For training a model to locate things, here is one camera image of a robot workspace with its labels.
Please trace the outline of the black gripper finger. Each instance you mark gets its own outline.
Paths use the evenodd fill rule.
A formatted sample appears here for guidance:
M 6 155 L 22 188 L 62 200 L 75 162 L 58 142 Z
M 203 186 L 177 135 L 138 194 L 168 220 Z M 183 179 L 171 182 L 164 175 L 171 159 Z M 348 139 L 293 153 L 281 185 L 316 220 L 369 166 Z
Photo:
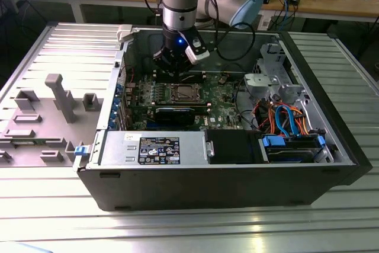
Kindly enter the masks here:
M 187 57 L 179 57 L 176 59 L 176 83 L 181 81 L 183 74 L 188 72 L 193 64 Z
M 160 49 L 153 55 L 155 65 L 169 76 L 175 76 L 175 58 L 173 57 L 172 50 Z

